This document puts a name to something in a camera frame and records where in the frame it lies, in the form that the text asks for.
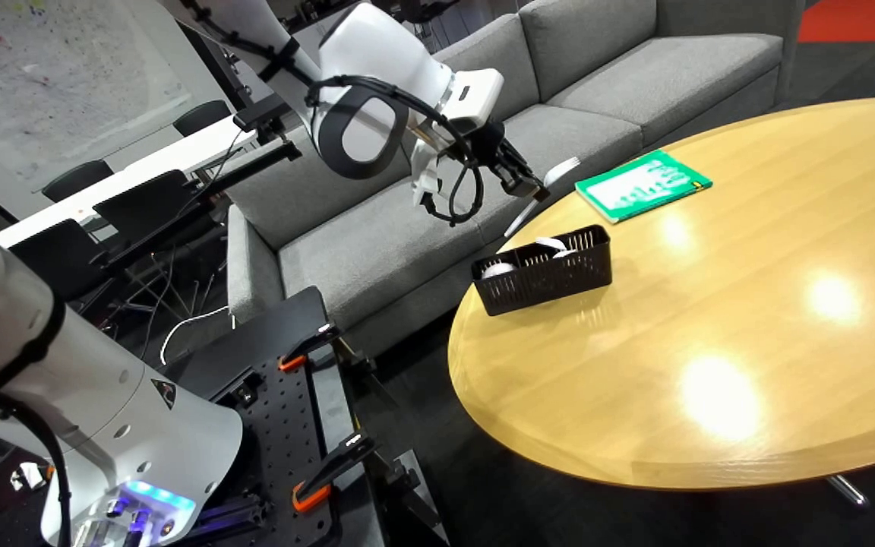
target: gray wall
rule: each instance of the gray wall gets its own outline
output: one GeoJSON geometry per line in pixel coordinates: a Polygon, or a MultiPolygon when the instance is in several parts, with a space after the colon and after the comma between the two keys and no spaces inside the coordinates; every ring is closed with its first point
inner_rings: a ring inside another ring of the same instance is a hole
{"type": "Polygon", "coordinates": [[[157,0],[0,0],[0,203],[26,216],[53,177],[161,150],[171,123],[213,99],[157,0]]]}

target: black box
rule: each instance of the black box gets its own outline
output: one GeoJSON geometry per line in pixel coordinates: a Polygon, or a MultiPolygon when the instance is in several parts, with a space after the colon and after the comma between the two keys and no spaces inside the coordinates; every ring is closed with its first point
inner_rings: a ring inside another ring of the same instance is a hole
{"type": "Polygon", "coordinates": [[[603,224],[545,238],[560,239],[571,253],[550,243],[528,243],[500,257],[478,258],[472,280],[490,317],[536,307],[542,302],[565,299],[597,286],[611,286],[611,238],[603,224]],[[490,269],[507,264],[514,270],[485,277],[490,269]]]}

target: sofa cushion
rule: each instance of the sofa cushion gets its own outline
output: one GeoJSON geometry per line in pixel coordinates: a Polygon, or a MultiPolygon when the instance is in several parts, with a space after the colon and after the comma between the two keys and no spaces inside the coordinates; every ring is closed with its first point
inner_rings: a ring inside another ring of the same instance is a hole
{"type": "Polygon", "coordinates": [[[500,99],[491,119],[500,123],[539,100],[539,81],[525,47],[525,31],[519,14],[500,14],[485,28],[475,31],[461,44],[438,52],[438,60],[455,70],[496,67],[504,76],[500,99]]]}
{"type": "Polygon", "coordinates": [[[410,172],[408,159],[395,154],[379,177],[347,181],[323,163],[303,127],[288,131],[288,141],[302,159],[280,162],[229,188],[229,199],[270,245],[288,243],[410,172]]]}
{"type": "MultiPolygon", "coordinates": [[[[634,125],[560,108],[531,108],[514,115],[504,134],[539,172],[567,154],[613,163],[637,147],[634,125]]],[[[350,328],[466,257],[498,243],[522,206],[525,200],[507,199],[496,181],[485,181],[483,211],[472,223],[446,228],[412,203],[410,181],[405,181],[284,245],[287,296],[320,286],[335,320],[350,328]]]]}
{"type": "Polygon", "coordinates": [[[644,127],[644,144],[715,108],[777,67],[768,33],[658,36],[583,76],[550,104],[618,115],[644,127]]]}
{"type": "Polygon", "coordinates": [[[656,0],[536,0],[519,14],[547,100],[652,36],[656,0]]]}

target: blue light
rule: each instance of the blue light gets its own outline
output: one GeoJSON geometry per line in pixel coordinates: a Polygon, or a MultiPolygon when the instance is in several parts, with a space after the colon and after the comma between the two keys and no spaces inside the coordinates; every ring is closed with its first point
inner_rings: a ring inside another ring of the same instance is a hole
{"type": "Polygon", "coordinates": [[[139,494],[139,496],[153,494],[153,488],[143,484],[143,479],[130,479],[129,489],[133,489],[133,494],[139,494]]]}
{"type": "Polygon", "coordinates": [[[157,503],[167,506],[167,503],[171,503],[171,494],[167,494],[167,489],[154,489],[153,500],[157,500],[157,503]]]}

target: sofa armrest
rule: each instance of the sofa armrest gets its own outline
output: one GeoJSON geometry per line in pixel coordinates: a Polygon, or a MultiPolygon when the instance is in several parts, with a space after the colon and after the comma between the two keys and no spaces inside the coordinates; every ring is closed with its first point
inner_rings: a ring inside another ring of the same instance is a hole
{"type": "Polygon", "coordinates": [[[241,206],[229,206],[229,317],[249,322],[263,307],[284,302],[284,275],[278,253],[254,234],[241,206]]]}
{"type": "Polygon", "coordinates": [[[797,60],[797,36],[805,0],[656,0],[656,33],[775,33],[782,36],[782,86],[797,60]]]}

